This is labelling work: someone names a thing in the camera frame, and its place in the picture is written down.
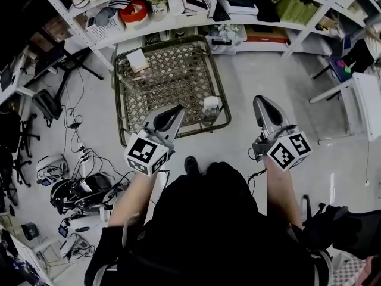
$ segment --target bag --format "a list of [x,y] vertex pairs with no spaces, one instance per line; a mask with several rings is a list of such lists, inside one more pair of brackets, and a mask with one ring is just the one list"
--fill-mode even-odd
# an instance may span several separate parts
[[61,105],[57,104],[57,102],[46,89],[36,93],[32,97],[32,102],[43,113],[47,127],[52,125],[53,119],[58,120],[61,115]]

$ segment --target green bag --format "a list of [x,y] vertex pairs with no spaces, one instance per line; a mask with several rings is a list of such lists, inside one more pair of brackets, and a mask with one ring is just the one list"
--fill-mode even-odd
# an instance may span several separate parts
[[298,18],[295,20],[295,23],[300,23],[303,25],[306,25],[309,20],[312,18],[312,16],[316,13],[317,6],[310,3],[307,5],[304,5],[303,11],[299,14]]
[[304,4],[300,0],[280,0],[276,5],[280,21],[295,22],[303,10]]

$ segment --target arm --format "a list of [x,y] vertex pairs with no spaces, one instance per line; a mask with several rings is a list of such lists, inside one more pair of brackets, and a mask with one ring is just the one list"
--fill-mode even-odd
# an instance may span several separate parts
[[302,216],[293,191],[290,172],[281,171],[267,156],[263,158],[267,169],[267,216],[285,225],[302,227]]
[[379,37],[379,35],[376,34],[376,30],[373,28],[373,27],[370,27],[369,29],[366,29],[366,34],[373,38],[374,40],[378,41],[379,43],[381,43],[381,39]]
[[156,176],[157,173],[152,177],[141,173],[134,176],[127,191],[113,210],[108,226],[124,226],[131,215],[142,214],[146,210],[154,189]]

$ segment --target power strip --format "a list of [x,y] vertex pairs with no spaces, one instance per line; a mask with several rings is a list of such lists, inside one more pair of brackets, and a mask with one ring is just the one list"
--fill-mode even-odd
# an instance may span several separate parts
[[79,162],[80,162],[80,174],[81,177],[85,178],[88,175],[89,172],[91,172],[93,165],[94,165],[94,154],[92,150],[86,149],[84,143],[79,142],[78,143],[78,155],[79,155]]

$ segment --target black shoe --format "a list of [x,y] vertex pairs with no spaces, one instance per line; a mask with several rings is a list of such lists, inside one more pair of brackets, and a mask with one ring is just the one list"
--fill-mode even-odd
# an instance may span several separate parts
[[189,156],[184,161],[184,169],[188,176],[200,176],[200,169],[194,156]]

